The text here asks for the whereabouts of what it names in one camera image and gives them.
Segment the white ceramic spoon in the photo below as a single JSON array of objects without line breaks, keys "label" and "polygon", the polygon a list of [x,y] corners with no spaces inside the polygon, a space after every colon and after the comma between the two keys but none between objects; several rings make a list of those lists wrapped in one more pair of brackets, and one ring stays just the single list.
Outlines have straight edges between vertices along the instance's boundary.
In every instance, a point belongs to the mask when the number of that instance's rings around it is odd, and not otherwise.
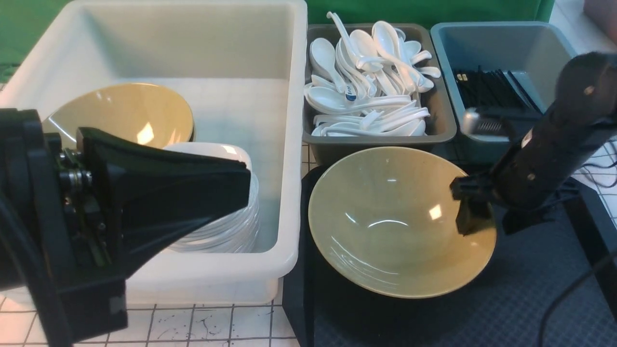
[{"label": "white ceramic spoon", "polygon": [[[405,48],[405,42],[403,42],[399,38],[399,47],[400,47],[400,60],[402,62],[411,62],[410,57],[413,57],[410,53],[414,53],[416,50],[420,51],[421,44],[417,41],[409,41],[410,44],[407,45],[407,49]],[[411,74],[413,80],[416,82],[416,91],[420,93],[425,93],[431,90],[435,84],[433,81],[427,80],[424,75],[416,69],[413,64],[409,65],[409,73]]]},{"label": "white ceramic spoon", "polygon": [[322,132],[325,128],[334,125],[336,123],[322,123],[318,126],[315,127],[315,129],[313,129],[313,132],[311,132],[311,136],[323,136]]},{"label": "white ceramic spoon", "polygon": [[325,127],[321,134],[323,136],[421,136],[424,135],[426,130],[426,124],[423,119],[415,119],[396,129],[381,133],[360,130],[356,126],[354,123],[335,123]]},{"label": "white ceramic spoon", "polygon": [[422,50],[422,44],[417,41],[407,41],[403,43],[403,51],[408,57],[414,57]]},{"label": "white ceramic spoon", "polygon": [[[358,50],[362,52],[362,55],[365,57],[379,57],[379,53],[377,52],[377,48],[375,43],[373,42],[373,38],[364,30],[354,30],[351,33],[351,37],[355,42]],[[394,88],[388,77],[383,71],[382,68],[373,72],[375,78],[381,85],[381,90],[388,96],[399,95],[397,90]]]},{"label": "white ceramic spoon", "polygon": [[311,75],[310,81],[313,83],[314,86],[322,86],[336,91],[336,86],[334,85],[334,83],[328,81],[327,79],[319,75]]},{"label": "white ceramic spoon", "polygon": [[390,79],[390,82],[392,82],[394,88],[396,88],[396,92],[398,92],[400,95],[410,94],[407,89],[405,89],[405,83],[400,78],[399,74],[394,72],[390,66],[384,66],[384,72],[386,73],[386,76],[388,76],[388,78]]},{"label": "white ceramic spoon", "polygon": [[399,28],[394,28],[394,30],[396,30],[396,35],[398,35],[398,37],[400,37],[403,41],[405,41],[405,39],[407,38],[407,35],[405,34],[405,32]]},{"label": "white ceramic spoon", "polygon": [[324,87],[313,86],[308,89],[307,101],[317,111],[325,114],[342,115],[353,112],[361,112],[365,109],[377,109],[385,107],[400,107],[412,101],[409,95],[382,96],[358,100],[353,103],[347,102],[343,95]]},{"label": "white ceramic spoon", "polygon": [[397,117],[391,117],[388,119],[382,119],[374,122],[370,127],[361,130],[367,130],[369,132],[388,132],[390,130],[394,130],[400,127],[403,124],[407,124],[414,119],[428,117],[431,114],[428,113],[427,109],[417,109],[413,112],[409,112],[407,114],[400,114]]},{"label": "white ceramic spoon", "polygon": [[[339,16],[333,12],[328,12],[326,14],[326,17],[329,19],[332,19],[332,21],[334,22],[334,25],[336,26],[337,30],[339,31],[339,34],[341,35],[341,39],[343,40],[343,43],[345,43],[345,48],[347,49],[347,53],[349,57],[351,58],[351,61],[354,63],[354,65],[357,65],[358,59],[362,56],[362,53],[358,51],[358,49],[352,42],[351,38],[349,37],[349,34],[347,33],[347,29],[345,29],[345,26],[343,25],[343,22],[341,21]],[[359,67],[359,69],[360,68],[362,68],[362,70],[364,71],[372,72],[372,71],[377,71],[381,69],[381,65],[375,62],[365,62],[362,64],[361,67]]]},{"label": "white ceramic spoon", "polygon": [[336,58],[336,70],[343,75],[346,84],[345,97],[349,101],[357,98],[366,99],[366,90],[341,64],[340,59]]},{"label": "white ceramic spoon", "polygon": [[433,55],[429,51],[422,51],[422,52],[419,52],[418,54],[414,54],[410,56],[409,64],[416,65],[417,63],[421,61],[425,61],[425,60],[432,59],[432,58],[433,58]]},{"label": "white ceramic spoon", "polygon": [[375,89],[373,90],[375,93],[371,93],[371,90],[369,90],[368,93],[368,97],[369,98],[374,98],[375,96],[381,96],[381,88],[379,88],[378,84],[379,81],[377,81],[377,78],[375,77],[375,74],[373,72],[363,72],[362,75],[364,77],[366,77],[366,79],[375,86]]},{"label": "white ceramic spoon", "polygon": [[371,70],[369,72],[375,72],[377,70],[381,70],[383,68],[383,64],[392,65],[387,59],[384,59],[379,56],[377,49],[373,46],[373,44],[368,44],[367,42],[373,42],[373,38],[369,33],[364,30],[356,29],[350,34],[351,41],[358,49],[360,53],[360,58],[355,63],[356,68],[364,71],[369,71],[364,69],[365,64],[368,62],[373,62],[375,65],[379,64],[380,68]]},{"label": "white ceramic spoon", "polygon": [[317,38],[315,41],[311,42],[310,57],[311,63],[329,75],[330,80],[336,85],[336,90],[338,90],[339,93],[344,93],[346,84],[341,75],[339,75],[334,68],[336,53],[330,41],[324,38]]},{"label": "white ceramic spoon", "polygon": [[409,104],[400,107],[398,109],[394,109],[390,112],[381,112],[380,115],[377,115],[377,117],[375,117],[374,114],[371,114],[370,117],[369,115],[367,115],[366,117],[364,117],[361,121],[360,121],[360,129],[362,130],[367,130],[368,127],[376,120],[384,120],[384,119],[395,119],[396,117],[398,117],[401,114],[408,114],[411,112],[414,112],[415,110],[420,109],[419,107],[416,106],[416,101],[412,100]]},{"label": "white ceramic spoon", "polygon": [[330,114],[318,114],[313,118],[313,124],[318,127],[324,123],[337,123],[337,122],[349,122],[358,123],[364,119],[356,115],[330,115]]},{"label": "white ceramic spoon", "polygon": [[336,44],[336,61],[339,63],[343,69],[349,72],[351,75],[355,77],[355,79],[362,84],[362,86],[366,89],[367,94],[372,94],[373,96],[377,92],[377,87],[375,87],[372,82],[370,82],[364,75],[362,75],[354,66],[351,58],[347,54],[347,50],[345,49],[345,44],[342,40]]},{"label": "white ceramic spoon", "polygon": [[427,75],[433,78],[441,77],[441,70],[439,70],[438,67],[426,66],[426,67],[419,67],[416,70],[423,75]]},{"label": "white ceramic spoon", "polygon": [[413,92],[416,90],[417,82],[413,80],[409,70],[412,68],[408,63],[400,60],[401,50],[399,46],[399,37],[396,35],[396,31],[387,22],[380,20],[373,25],[373,42],[376,45],[379,55],[387,60],[391,61],[403,82],[407,90]]}]

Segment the black cable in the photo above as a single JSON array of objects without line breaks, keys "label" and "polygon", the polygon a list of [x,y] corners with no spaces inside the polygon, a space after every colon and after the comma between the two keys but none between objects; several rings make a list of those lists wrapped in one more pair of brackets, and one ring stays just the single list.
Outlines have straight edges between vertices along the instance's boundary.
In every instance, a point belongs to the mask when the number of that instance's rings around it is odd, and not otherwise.
[{"label": "black cable", "polygon": [[[613,150],[613,153],[608,153],[608,157],[612,158],[613,155],[617,155],[617,147],[615,146],[615,142],[613,140],[609,141],[608,144],[611,146],[611,149]],[[594,164],[592,162],[584,164],[581,167],[581,170],[585,170],[587,171],[586,173],[583,173],[583,175],[585,176],[586,179],[590,180],[591,182],[593,182],[594,184],[598,185],[599,187],[602,188],[613,188],[614,186],[617,186],[617,175],[615,176],[615,180],[613,181],[613,183],[611,183],[610,185],[605,185],[604,183],[600,183],[598,181],[596,181],[592,174],[591,171],[589,171],[589,169],[587,169],[588,167],[595,167],[598,169],[610,169],[612,167],[616,167],[617,166],[617,161],[613,161],[613,163],[609,166],[602,166],[602,165],[598,165],[598,164]]]},{"label": "black cable", "polygon": [[617,249],[613,250],[607,256],[602,258],[600,261],[595,263],[595,265],[591,268],[591,270],[587,271],[585,274],[580,276],[576,281],[574,281],[571,285],[569,285],[559,296],[553,300],[550,304],[549,308],[544,312],[542,316],[542,320],[540,321],[540,330],[538,331],[538,341],[537,347],[542,347],[544,345],[544,332],[546,331],[546,325],[549,321],[550,316],[553,314],[553,311],[564,301],[574,290],[577,290],[589,277],[597,274],[600,270],[602,270],[606,265],[610,264],[614,258],[617,257]]},{"label": "black cable", "polygon": [[10,201],[0,192],[0,241],[36,304],[49,347],[73,345],[64,308],[30,233]]}]

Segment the green wall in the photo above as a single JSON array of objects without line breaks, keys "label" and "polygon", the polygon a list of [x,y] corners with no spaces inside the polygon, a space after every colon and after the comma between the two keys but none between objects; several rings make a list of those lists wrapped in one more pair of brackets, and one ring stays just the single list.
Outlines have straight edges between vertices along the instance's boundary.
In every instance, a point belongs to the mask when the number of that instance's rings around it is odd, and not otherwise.
[{"label": "green wall", "polygon": [[[0,0],[0,83],[7,64],[23,61],[38,38],[70,0]],[[554,0],[307,0],[309,23],[328,23],[326,12],[345,22],[419,23],[472,20],[542,20],[548,22]]]}]

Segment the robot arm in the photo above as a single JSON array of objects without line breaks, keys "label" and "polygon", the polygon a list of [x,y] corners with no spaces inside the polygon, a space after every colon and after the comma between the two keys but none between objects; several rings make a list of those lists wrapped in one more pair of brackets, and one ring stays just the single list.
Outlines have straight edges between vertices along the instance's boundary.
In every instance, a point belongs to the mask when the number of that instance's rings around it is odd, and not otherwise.
[{"label": "robot arm", "polygon": [[[499,124],[482,128],[502,131],[507,118],[484,121]],[[615,135],[617,55],[575,57],[561,72],[555,102],[540,121],[514,141],[489,172],[456,178],[450,185],[453,197],[462,202],[459,233],[473,232],[477,222],[490,214],[488,203],[527,214],[528,225],[542,222],[539,216],[547,207],[576,194],[564,182]]]},{"label": "robot arm", "polygon": [[125,328],[126,279],[249,199],[242,162],[93,128],[77,148],[43,134],[36,111],[0,110],[0,290],[29,287],[50,347]]}]

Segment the metal screw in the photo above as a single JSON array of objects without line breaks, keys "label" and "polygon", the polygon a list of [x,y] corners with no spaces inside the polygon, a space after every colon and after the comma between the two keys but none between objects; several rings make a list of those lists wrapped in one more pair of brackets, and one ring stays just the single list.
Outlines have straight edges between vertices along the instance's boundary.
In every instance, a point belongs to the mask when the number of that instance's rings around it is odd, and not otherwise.
[{"label": "metal screw", "polygon": [[88,186],[92,185],[92,172],[86,171],[86,181],[88,182]]}]

